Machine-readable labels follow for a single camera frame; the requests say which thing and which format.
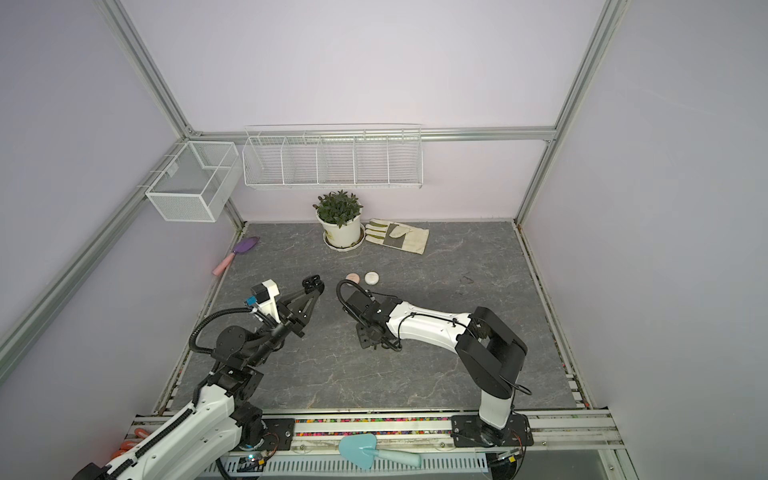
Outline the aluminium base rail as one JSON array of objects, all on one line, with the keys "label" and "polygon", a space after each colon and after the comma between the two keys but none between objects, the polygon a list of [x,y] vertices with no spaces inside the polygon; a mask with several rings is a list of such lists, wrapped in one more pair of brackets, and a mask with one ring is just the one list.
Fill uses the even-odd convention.
[{"label": "aluminium base rail", "polygon": [[[346,435],[372,433],[379,444],[418,453],[442,453],[455,449],[458,437],[451,418],[456,411],[365,410],[314,413],[271,413],[267,421],[291,419],[279,433],[288,439],[294,454],[336,453]],[[528,410],[527,435],[535,450],[618,450],[626,445],[607,410]]]}]

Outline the white earbud charging case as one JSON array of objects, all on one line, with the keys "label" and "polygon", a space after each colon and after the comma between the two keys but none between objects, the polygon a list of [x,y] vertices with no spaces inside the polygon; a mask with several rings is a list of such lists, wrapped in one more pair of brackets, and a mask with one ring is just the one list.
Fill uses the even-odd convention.
[{"label": "white earbud charging case", "polygon": [[368,285],[376,285],[380,280],[380,276],[377,272],[370,271],[365,274],[364,280]]}]

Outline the black earbud charging case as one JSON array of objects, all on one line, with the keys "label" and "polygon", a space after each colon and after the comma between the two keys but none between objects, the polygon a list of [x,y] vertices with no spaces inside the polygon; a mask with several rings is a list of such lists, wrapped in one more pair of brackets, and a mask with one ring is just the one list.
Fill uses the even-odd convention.
[{"label": "black earbud charging case", "polygon": [[319,275],[310,275],[302,280],[302,287],[306,294],[321,295],[325,290],[325,283]]}]

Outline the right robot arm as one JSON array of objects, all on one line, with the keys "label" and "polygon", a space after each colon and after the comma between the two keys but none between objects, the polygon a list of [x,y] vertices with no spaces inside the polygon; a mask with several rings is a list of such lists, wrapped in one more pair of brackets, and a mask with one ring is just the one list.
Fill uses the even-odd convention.
[{"label": "right robot arm", "polygon": [[440,347],[458,356],[481,391],[476,414],[451,417],[451,435],[459,448],[518,447],[533,444],[530,423],[515,412],[518,382],[528,347],[492,310],[449,313],[415,306],[395,295],[372,292],[352,280],[336,286],[336,296],[356,322],[362,348],[402,350],[405,340]]}]

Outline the purple pink brush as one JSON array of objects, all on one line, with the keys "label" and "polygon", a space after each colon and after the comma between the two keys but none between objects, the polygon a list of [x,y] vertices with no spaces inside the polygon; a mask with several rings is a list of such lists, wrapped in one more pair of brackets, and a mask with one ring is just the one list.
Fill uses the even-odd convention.
[{"label": "purple pink brush", "polygon": [[226,269],[233,263],[234,259],[241,254],[252,250],[260,241],[258,236],[247,237],[240,240],[232,251],[212,270],[212,274],[220,277]]}]

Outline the beige gardening glove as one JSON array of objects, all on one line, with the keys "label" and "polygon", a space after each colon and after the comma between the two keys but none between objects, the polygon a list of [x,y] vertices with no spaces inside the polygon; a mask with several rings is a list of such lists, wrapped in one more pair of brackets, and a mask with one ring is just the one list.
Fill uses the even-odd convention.
[{"label": "beige gardening glove", "polygon": [[365,240],[407,253],[422,255],[429,230],[400,222],[372,219],[365,225]]}]

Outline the potted green plant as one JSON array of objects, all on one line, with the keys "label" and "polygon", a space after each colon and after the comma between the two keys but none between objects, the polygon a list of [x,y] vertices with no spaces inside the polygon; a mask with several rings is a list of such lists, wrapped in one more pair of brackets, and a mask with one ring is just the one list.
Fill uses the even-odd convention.
[{"label": "potted green plant", "polygon": [[356,194],[344,190],[332,191],[318,196],[313,207],[330,247],[348,250],[362,241],[363,206]]}]

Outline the teal garden trowel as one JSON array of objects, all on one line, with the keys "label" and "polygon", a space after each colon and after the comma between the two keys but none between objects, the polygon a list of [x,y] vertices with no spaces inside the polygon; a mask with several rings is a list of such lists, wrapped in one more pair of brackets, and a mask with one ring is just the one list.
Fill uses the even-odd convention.
[{"label": "teal garden trowel", "polygon": [[339,442],[339,454],[355,466],[370,470],[375,459],[382,459],[413,468],[420,468],[422,458],[419,454],[395,450],[381,450],[377,446],[374,434],[348,435]]}]

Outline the white mesh box basket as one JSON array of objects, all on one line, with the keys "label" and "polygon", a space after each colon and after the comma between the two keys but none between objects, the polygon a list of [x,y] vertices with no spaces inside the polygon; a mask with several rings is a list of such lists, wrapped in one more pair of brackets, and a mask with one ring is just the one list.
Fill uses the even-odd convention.
[{"label": "white mesh box basket", "polygon": [[214,223],[242,175],[235,143],[187,141],[150,184],[146,197],[168,222]]}]

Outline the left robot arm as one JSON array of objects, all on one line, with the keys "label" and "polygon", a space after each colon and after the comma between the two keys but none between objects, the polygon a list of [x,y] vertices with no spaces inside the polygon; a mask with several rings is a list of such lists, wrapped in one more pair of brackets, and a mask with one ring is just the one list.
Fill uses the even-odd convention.
[{"label": "left robot arm", "polygon": [[[261,284],[245,306],[205,317],[188,346],[215,363],[191,400],[137,445],[103,466],[86,465],[76,478],[195,479],[236,447],[261,446],[270,433],[262,410],[250,401],[263,377],[258,368],[290,334],[303,334],[324,289],[319,276],[306,278],[300,290],[287,295],[274,294]],[[234,314],[252,314],[263,324],[255,331],[230,326],[220,332],[215,347],[198,345],[199,334],[209,323]]]}]

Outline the red white work glove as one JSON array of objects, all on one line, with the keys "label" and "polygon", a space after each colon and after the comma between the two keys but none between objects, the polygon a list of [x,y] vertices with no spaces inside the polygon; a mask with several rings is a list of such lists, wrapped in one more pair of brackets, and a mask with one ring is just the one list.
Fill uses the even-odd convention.
[{"label": "red white work glove", "polygon": [[147,439],[151,433],[144,428],[136,428],[127,440],[124,440],[119,448],[111,455],[112,459],[127,453],[139,443]]}]

